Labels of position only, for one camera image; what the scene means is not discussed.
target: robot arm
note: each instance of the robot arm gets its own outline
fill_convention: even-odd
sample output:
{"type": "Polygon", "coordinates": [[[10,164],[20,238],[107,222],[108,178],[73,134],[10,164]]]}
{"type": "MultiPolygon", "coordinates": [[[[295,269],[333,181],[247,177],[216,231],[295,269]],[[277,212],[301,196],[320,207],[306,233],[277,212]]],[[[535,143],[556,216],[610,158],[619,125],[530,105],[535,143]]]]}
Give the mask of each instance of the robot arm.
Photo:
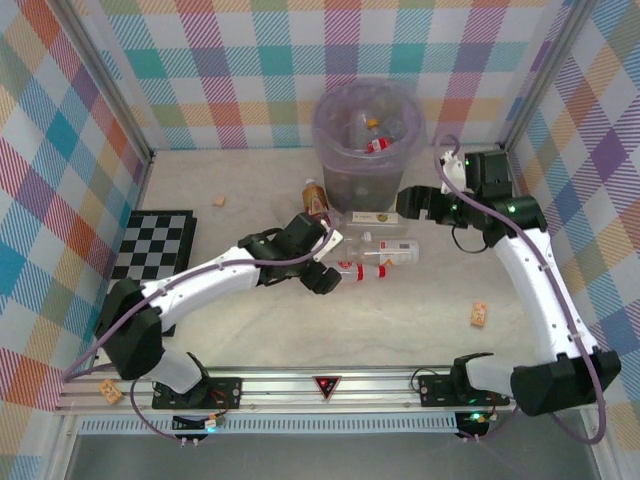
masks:
{"type": "MultiPolygon", "coordinates": [[[[441,159],[447,178],[459,190],[481,204],[513,220],[544,252],[556,279],[561,279],[551,250],[551,238],[538,203],[529,196],[512,196],[507,157],[503,151],[467,154],[464,165],[451,152],[441,159]]],[[[594,387],[585,362],[569,331],[562,309],[543,267],[525,242],[502,222],[440,189],[410,187],[399,193],[396,210],[413,219],[433,220],[441,225],[480,230],[486,244],[495,249],[518,292],[534,327],[536,365],[491,353],[458,358],[451,370],[453,387],[460,400],[473,390],[488,390],[516,399],[523,412],[539,415],[595,401],[594,387]]],[[[591,358],[603,389],[620,372],[615,352],[602,352],[586,325],[578,318],[564,282],[560,282],[576,321],[578,335],[591,358]]]]}
{"type": "Polygon", "coordinates": [[[131,279],[121,280],[105,299],[96,337],[101,338],[125,312],[146,299],[147,305],[106,341],[104,349],[123,379],[145,376],[168,386],[195,407],[208,394],[208,373],[192,354],[165,349],[162,332],[220,297],[259,285],[298,277],[316,294],[331,292],[340,282],[340,274],[320,260],[340,243],[338,232],[333,231],[313,258],[295,261],[318,248],[326,233],[326,224],[302,213],[285,229],[249,235],[210,262],[173,277],[141,286],[131,279]],[[162,294],[149,301],[157,291],[162,294]]]}

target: red triangle logo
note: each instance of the red triangle logo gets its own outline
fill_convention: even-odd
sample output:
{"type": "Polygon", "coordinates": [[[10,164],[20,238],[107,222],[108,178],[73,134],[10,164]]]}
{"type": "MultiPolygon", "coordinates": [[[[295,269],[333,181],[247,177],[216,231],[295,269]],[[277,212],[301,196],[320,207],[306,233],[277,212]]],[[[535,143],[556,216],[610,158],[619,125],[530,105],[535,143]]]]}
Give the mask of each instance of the red triangle logo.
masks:
{"type": "Polygon", "coordinates": [[[324,399],[329,401],[333,392],[336,391],[341,378],[342,377],[313,377],[313,381],[316,382],[324,399]]]}

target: plaid wallpaper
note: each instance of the plaid wallpaper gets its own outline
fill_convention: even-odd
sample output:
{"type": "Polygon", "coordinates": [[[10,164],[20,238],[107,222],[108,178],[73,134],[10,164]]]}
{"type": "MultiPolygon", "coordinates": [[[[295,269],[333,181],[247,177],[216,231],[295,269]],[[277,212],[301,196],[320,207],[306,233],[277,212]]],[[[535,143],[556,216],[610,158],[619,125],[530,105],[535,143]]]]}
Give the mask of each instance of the plaid wallpaper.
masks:
{"type": "Polygon", "coordinates": [[[601,0],[516,148],[582,318],[622,358],[609,410],[640,471],[640,2],[601,0]]]}
{"type": "Polygon", "coordinates": [[[0,479],[34,478],[143,162],[44,0],[0,0],[0,479]]]}
{"type": "Polygon", "coordinates": [[[493,143],[571,0],[73,0],[157,148],[311,145],[360,76],[408,84],[430,138],[493,143]]]}

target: small wooden cube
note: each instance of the small wooden cube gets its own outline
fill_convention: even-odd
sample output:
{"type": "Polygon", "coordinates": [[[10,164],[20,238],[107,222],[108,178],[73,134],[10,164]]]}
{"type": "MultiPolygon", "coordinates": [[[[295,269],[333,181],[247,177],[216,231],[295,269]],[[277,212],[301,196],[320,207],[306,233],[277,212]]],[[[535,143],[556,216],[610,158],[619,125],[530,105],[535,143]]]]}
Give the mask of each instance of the small wooden cube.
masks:
{"type": "Polygon", "coordinates": [[[471,325],[478,328],[484,327],[486,317],[487,304],[483,302],[474,303],[471,311],[471,325]]]}
{"type": "Polygon", "coordinates": [[[122,392],[118,390],[116,383],[113,380],[106,379],[100,384],[100,393],[107,399],[111,405],[115,405],[124,398],[122,392]]]}

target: checkered board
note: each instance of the checkered board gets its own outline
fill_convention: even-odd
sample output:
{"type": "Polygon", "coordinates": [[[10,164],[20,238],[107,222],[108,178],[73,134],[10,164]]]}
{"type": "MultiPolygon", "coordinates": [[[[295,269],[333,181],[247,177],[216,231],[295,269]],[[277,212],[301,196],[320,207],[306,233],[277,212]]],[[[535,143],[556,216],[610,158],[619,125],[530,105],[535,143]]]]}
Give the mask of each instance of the checkered board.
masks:
{"type": "Polygon", "coordinates": [[[193,210],[131,212],[109,288],[127,277],[144,283],[185,271],[196,221],[193,210]]]}

